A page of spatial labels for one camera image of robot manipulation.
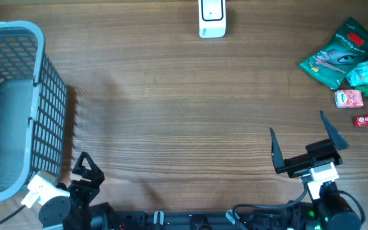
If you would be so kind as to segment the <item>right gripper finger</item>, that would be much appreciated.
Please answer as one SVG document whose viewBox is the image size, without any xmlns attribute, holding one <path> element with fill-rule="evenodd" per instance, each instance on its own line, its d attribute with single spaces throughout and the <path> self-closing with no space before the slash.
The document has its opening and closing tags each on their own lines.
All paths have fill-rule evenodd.
<svg viewBox="0 0 368 230">
<path fill-rule="evenodd" d="M 325 126 L 326 132 L 330 140 L 333 142 L 333 145 L 337 150 L 345 150 L 349 148 L 349 144 L 347 140 L 340 134 L 340 132 L 332 125 L 332 123 L 327 118 L 326 114 L 323 111 L 320 111 L 320 116 L 322 122 Z"/>
<path fill-rule="evenodd" d="M 282 152 L 280 150 L 280 146 L 279 146 L 279 143 L 277 141 L 277 138 L 276 138 L 276 135 L 275 135 L 275 132 L 274 132 L 273 128 L 270 128 L 270 135 L 271 135 L 271 140 L 272 140 L 272 143 L 271 143 L 271 146 L 272 146 L 271 156 L 272 156 L 272 163 L 273 163 L 275 172 L 277 174 L 284 173 L 286 171 L 285 170 L 286 165 L 284 163 Z"/>
</svg>

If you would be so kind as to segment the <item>red square snack packet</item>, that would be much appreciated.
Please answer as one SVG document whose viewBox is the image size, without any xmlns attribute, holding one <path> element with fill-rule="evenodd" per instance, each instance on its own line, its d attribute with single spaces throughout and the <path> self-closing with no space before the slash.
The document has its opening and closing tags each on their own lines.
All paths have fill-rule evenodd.
<svg viewBox="0 0 368 230">
<path fill-rule="evenodd" d="M 335 104 L 337 108 L 363 107 L 362 93 L 355 89 L 343 89 L 335 92 Z"/>
</svg>

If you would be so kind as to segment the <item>light green tissue packet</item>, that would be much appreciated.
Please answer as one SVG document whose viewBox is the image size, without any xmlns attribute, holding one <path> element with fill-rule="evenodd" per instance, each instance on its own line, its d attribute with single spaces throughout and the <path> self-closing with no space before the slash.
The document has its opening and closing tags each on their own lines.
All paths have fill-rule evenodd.
<svg viewBox="0 0 368 230">
<path fill-rule="evenodd" d="M 368 84 L 368 61 L 359 63 L 350 71 L 346 79 L 350 86 L 363 86 Z"/>
</svg>

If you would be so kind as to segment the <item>green 3M gloves package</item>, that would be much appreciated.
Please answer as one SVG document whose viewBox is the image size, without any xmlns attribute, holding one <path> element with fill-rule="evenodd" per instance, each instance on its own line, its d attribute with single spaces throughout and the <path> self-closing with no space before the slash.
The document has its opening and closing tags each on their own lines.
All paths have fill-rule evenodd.
<svg viewBox="0 0 368 230">
<path fill-rule="evenodd" d="M 368 59 L 368 30 L 350 17 L 319 51 L 299 64 L 300 69 L 330 89 L 338 89 L 357 64 Z"/>
</svg>

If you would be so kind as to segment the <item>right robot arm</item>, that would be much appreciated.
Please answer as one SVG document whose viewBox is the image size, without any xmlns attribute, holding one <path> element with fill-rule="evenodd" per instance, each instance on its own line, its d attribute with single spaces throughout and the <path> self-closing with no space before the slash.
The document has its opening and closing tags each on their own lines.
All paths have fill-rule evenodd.
<svg viewBox="0 0 368 230">
<path fill-rule="evenodd" d="M 299 178 L 305 185 L 314 207 L 314 213 L 322 229 L 360 229 L 365 222 L 365 213 L 357 200 L 360 215 L 357 215 L 341 196 L 351 194 L 339 190 L 336 167 L 342 164 L 340 150 L 349 148 L 348 142 L 331 124 L 324 112 L 320 112 L 328 138 L 306 145 L 306 154 L 285 159 L 282 156 L 275 132 L 270 129 L 271 157 L 277 174 L 287 173 L 290 178 Z"/>
</svg>

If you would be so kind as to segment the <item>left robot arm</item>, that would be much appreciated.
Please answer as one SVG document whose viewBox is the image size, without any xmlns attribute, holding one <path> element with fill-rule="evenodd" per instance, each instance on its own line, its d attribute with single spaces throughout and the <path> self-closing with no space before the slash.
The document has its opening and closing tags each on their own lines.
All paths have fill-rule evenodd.
<svg viewBox="0 0 368 230">
<path fill-rule="evenodd" d="M 69 186 L 57 185 L 69 192 L 68 197 L 56 196 L 49 199 L 40 209 L 39 220 L 43 229 L 117 229 L 118 218 L 109 203 L 90 206 L 104 182 L 103 171 L 90 155 L 82 152 L 72 173 L 82 177 Z"/>
</svg>

